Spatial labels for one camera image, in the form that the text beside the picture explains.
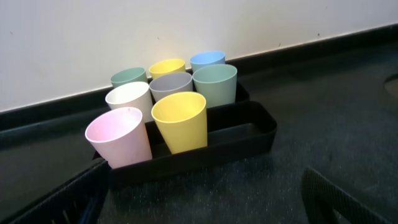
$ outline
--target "green cup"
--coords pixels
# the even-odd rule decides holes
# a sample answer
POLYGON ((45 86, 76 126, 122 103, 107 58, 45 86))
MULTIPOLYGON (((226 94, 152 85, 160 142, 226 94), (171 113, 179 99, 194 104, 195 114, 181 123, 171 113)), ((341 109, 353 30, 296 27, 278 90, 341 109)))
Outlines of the green cup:
POLYGON ((131 83, 131 82, 146 82, 148 83, 145 69, 143 68, 130 68, 121 71, 111 77, 113 88, 131 83))
POLYGON ((209 65, 192 75, 197 92, 206 98, 206 107, 235 102, 238 70, 232 65, 209 65))

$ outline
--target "dark speckled surface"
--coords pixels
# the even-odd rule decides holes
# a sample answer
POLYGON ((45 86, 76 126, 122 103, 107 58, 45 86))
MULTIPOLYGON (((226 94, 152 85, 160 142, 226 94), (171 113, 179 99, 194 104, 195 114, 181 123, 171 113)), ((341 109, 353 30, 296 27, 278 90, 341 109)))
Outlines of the dark speckled surface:
POLYGON ((398 207, 398 44, 239 77, 278 122, 270 154, 109 192, 99 223, 308 223, 306 166, 398 207))

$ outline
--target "plastic cup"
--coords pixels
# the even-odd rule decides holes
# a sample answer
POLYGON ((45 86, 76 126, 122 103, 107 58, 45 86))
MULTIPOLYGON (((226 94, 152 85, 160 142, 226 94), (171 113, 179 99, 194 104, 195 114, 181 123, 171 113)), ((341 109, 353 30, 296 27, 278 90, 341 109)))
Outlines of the plastic cup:
POLYGON ((154 80, 169 73, 185 72, 185 62, 182 59, 163 60, 151 66, 149 72, 154 80))
POLYGON ((206 99, 199 93, 174 93, 152 109, 156 125, 172 154, 207 146, 206 99))
POLYGON ((152 159, 142 113, 137 108, 119 108, 97 117, 86 139, 113 169, 152 159))
POLYGON ((235 102, 237 72, 232 65, 209 65, 193 74, 197 92, 206 98, 207 108, 235 102))
POLYGON ((202 52, 194 55, 190 59, 192 71, 195 72, 200 68, 209 65, 225 64, 225 53, 220 50, 202 52))
POLYGON ((135 107, 141 110, 144 122, 154 120, 150 114, 153 104, 148 83, 132 82, 119 86, 106 95, 105 101, 112 110, 135 107))
POLYGON ((182 91, 193 91, 192 75, 187 72, 170 73, 153 80, 149 84, 155 101, 182 91))
POLYGON ((113 88, 131 82, 146 82, 148 83, 145 69, 143 68, 130 68, 123 70, 111 77, 111 83, 113 88))

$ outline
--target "white wall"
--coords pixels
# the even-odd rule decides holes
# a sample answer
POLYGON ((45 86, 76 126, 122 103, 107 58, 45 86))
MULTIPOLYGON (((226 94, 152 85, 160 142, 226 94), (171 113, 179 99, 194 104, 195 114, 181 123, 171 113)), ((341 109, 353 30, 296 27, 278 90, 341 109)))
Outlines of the white wall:
POLYGON ((397 0, 0 0, 0 111, 167 58, 231 59, 397 21, 397 0))

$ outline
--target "gray cup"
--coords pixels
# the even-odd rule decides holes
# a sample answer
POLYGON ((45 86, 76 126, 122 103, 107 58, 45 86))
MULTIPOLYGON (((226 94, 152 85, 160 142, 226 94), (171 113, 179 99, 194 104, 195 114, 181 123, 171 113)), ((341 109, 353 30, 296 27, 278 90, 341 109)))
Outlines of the gray cup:
POLYGON ((123 70, 111 77, 111 83, 113 88, 118 86, 131 83, 131 82, 146 82, 148 83, 145 69, 143 68, 130 68, 123 70))
POLYGON ((175 72, 163 75, 149 84, 150 92, 155 101, 181 91, 193 91, 192 76, 187 72, 175 72))
POLYGON ((238 70, 232 65, 209 65, 193 73, 197 92, 206 98, 206 107, 235 102, 238 70))

